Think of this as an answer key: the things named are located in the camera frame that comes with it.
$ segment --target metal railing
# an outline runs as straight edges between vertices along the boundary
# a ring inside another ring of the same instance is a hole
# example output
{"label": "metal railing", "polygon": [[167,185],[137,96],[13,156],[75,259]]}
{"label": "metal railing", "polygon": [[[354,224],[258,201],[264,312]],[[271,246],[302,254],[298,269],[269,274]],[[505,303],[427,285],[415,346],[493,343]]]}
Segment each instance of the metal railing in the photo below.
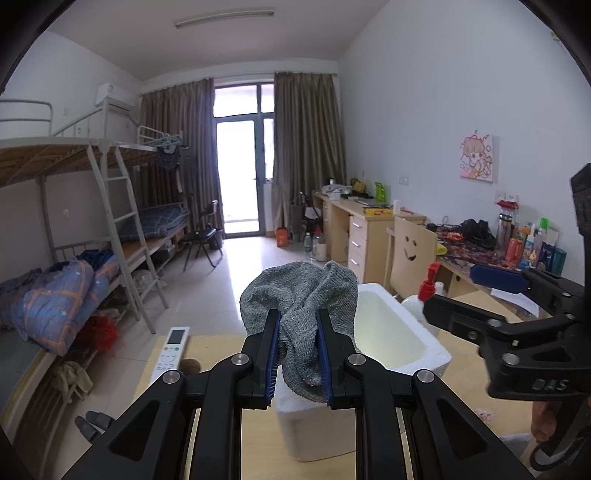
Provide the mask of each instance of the metal railing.
{"label": "metal railing", "polygon": [[51,128],[53,125],[53,105],[49,102],[43,102],[41,100],[25,100],[20,98],[0,98],[0,103],[27,103],[30,105],[45,105],[49,108],[49,118],[0,118],[0,122],[47,122],[48,135],[51,135]]}
{"label": "metal railing", "polygon": [[[47,122],[48,125],[48,136],[49,137],[65,137],[66,131],[70,128],[73,130],[72,137],[90,138],[90,122],[91,118],[97,113],[103,112],[103,134],[101,138],[107,138],[109,111],[115,110],[121,115],[126,116],[137,128],[137,143],[139,145],[146,145],[148,147],[160,147],[165,150],[171,147],[177,147],[183,143],[183,132],[181,131],[178,135],[171,135],[155,128],[146,127],[140,125],[136,121],[130,111],[124,106],[120,105],[116,100],[105,98],[100,107],[93,108],[90,112],[85,115],[81,115],[78,118],[72,120],[68,124],[59,128],[55,132],[52,132],[53,127],[53,105],[49,102],[43,102],[41,100],[25,100],[25,99],[0,99],[1,103],[26,103],[30,105],[45,105],[49,108],[49,118],[0,118],[0,122]],[[86,136],[79,135],[79,124],[86,123]]]}

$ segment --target brown curtain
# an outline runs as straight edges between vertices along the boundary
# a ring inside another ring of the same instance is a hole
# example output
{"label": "brown curtain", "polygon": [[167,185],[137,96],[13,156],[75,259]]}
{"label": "brown curtain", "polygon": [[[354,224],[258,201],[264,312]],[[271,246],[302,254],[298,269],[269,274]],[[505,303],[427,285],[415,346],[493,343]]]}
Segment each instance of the brown curtain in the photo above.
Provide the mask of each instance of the brown curtain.
{"label": "brown curtain", "polygon": [[345,182],[345,156],[332,75],[275,74],[275,228],[290,226],[290,204],[328,178]]}
{"label": "brown curtain", "polygon": [[[223,227],[222,196],[217,170],[217,149],[213,101],[213,79],[199,80],[147,93],[142,97],[141,122],[147,127],[171,134],[183,133],[183,141],[189,147],[183,152],[181,173],[184,192],[193,220],[197,222],[201,212],[212,200],[218,200],[217,215],[212,222]],[[152,171],[142,173],[142,199],[167,201],[178,191],[176,173],[166,172],[156,165]]]}

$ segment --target glass door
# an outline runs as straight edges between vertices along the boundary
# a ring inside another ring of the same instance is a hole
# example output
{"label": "glass door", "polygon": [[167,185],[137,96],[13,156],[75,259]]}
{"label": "glass door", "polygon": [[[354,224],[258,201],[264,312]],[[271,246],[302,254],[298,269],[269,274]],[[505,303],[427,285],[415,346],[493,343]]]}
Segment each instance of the glass door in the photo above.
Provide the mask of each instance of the glass door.
{"label": "glass door", "polygon": [[217,166],[228,235],[261,231],[255,165],[255,122],[218,123]]}
{"label": "glass door", "polygon": [[265,210],[270,211],[271,198],[265,184],[274,160],[273,100],[273,84],[216,89],[213,114],[228,237],[263,235],[268,229]]}

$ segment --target ceiling light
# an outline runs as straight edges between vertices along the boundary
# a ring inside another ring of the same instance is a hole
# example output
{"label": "ceiling light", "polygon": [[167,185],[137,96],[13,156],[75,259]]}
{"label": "ceiling light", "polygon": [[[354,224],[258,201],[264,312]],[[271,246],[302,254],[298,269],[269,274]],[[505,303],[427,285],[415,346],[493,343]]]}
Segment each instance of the ceiling light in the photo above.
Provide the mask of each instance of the ceiling light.
{"label": "ceiling light", "polygon": [[174,26],[177,28],[190,27],[205,22],[215,22],[218,20],[229,20],[232,18],[247,17],[272,17],[275,15],[274,8],[240,8],[234,10],[224,10],[222,12],[212,12],[198,17],[190,17],[184,20],[177,20]]}

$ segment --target yellow box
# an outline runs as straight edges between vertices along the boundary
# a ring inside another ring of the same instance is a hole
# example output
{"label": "yellow box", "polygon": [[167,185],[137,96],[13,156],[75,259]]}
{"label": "yellow box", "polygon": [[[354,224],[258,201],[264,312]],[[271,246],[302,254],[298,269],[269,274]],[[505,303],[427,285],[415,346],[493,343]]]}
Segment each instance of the yellow box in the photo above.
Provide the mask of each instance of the yellow box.
{"label": "yellow box", "polygon": [[368,216],[394,215],[394,211],[389,208],[364,208],[363,212]]}

